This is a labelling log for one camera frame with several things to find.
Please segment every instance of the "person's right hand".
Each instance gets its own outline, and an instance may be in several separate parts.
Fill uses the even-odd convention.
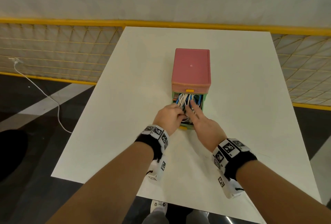
[[[196,114],[188,105],[185,106],[186,114],[190,117],[200,142],[213,152],[219,143],[227,139],[227,136],[216,121],[207,118],[193,100],[190,102]]]

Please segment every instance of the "floor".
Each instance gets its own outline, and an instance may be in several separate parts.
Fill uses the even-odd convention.
[[[61,122],[72,131],[94,86],[34,80],[61,103]],[[80,187],[80,183],[51,177],[70,133],[57,121],[57,107],[27,79],[0,75],[0,131],[8,127],[29,135],[23,162],[0,182],[0,224],[43,224]],[[331,209],[331,111],[295,108],[304,143],[322,202]],[[123,223],[138,224],[149,213],[151,200],[136,197]],[[225,216],[210,214],[211,224],[229,223]],[[233,224],[249,223],[231,218]]]

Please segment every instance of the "bundle of cables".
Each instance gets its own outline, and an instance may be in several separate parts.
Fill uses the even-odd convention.
[[[178,104],[178,106],[186,113],[185,105],[188,105],[188,106],[190,106],[190,108],[192,108],[192,105],[191,105],[191,102],[190,102],[191,99],[199,107],[201,107],[201,105],[202,105],[202,95],[197,95],[197,94],[180,93],[178,95],[177,100],[176,100],[176,104]],[[185,119],[183,119],[182,122],[192,123],[189,117],[186,117]]]

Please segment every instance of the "wire mesh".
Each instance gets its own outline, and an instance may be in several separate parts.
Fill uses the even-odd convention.
[[[0,72],[97,82],[122,27],[0,23]],[[331,37],[272,34],[291,100],[331,106]]]

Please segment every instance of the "white floor stripe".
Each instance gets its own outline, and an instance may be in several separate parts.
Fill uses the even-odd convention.
[[[322,203],[326,205],[331,199],[331,137],[314,155],[310,164]]]
[[[69,99],[77,96],[78,94],[86,91],[92,85],[86,84],[69,84],[63,89],[53,93],[51,97],[58,101],[59,104],[63,104]],[[37,117],[49,112],[50,110],[56,108],[58,105],[48,97],[45,97],[43,100],[31,105],[30,107],[20,111],[19,113],[11,116],[10,118],[5,119],[0,122],[0,132],[9,129],[18,129]]]

